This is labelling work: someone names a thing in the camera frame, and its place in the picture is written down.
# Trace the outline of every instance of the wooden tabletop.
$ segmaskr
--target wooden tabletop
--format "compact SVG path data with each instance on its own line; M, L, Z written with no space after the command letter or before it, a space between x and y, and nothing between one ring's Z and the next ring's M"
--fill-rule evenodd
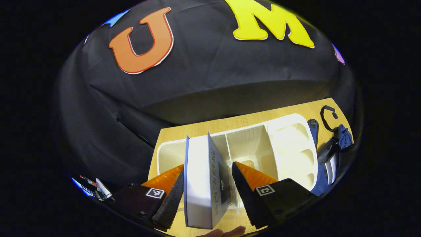
M320 149L324 146L324 144L330 138L333 137L333 132L327 130L323 126L320 110L324 105L333 107L336 110L336 114L338 115L338 118L335 119L332 116L332 113L325 112L325 120L327 121L328 125L331 128L335 128L340 124L343 124L346 128L349 128L349 131L352 134L348 121L345 118L345 115L342 113L335 101L331 98L230 118L223 118L202 123L188 124L178 127L161 129L155 146L154 154L152 156L148 180L157 176L157 148L163 142L185 139L187 135L189 137L202 136L206 135L207 131L209 131L210 134L224 132L227 130L237 129L266 122L268 120L279 118L292 113L301 114L306 119L306 121L310 119L317 120L317 122L319 123L319 138L317 144L317 151L319 152ZM221 229L222 231L227 232L238 226L245 226L246 234L256 231L256 228L251 226L244 208L240 209L240 213L238 215L236 209L227 210L225 215L222 217L221 221L216 225L214 229ZM184 222L184 211L182 211L182 209L179 209L174 218L171 229L169 229L165 233L177 237L195 237L198 235L206 234L210 231L211 230L186 227L186 224Z

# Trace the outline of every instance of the hand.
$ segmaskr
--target hand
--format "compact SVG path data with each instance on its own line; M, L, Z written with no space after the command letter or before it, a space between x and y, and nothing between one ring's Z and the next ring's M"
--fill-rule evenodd
M224 233L222 230L216 229L207 234L196 236L196 237L234 237L234 236L242 235L244 233L245 233L245 227L239 226L229 232Z

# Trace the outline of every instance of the blue star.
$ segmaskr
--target blue star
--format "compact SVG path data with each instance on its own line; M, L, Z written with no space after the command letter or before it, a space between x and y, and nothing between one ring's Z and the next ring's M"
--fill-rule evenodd
M108 20L107 22L105 22L103 25L105 24L109 24L109 27L111 28L113 25L115 25L115 23L120 20L120 18L122 18L130 9L127 9L126 11L114 16L113 18L111 18L110 20Z

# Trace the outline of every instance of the white organizer tray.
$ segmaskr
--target white organizer tray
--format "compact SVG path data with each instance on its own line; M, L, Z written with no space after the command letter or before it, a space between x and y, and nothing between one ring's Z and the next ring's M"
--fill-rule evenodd
M316 147L307 121L297 113L210 136L229 167L237 161L277 180L291 178L309 191L316 185ZM185 151L186 139L162 143L158 175L183 164ZM238 210L243 204L232 177L231 187L234 201L228 209Z

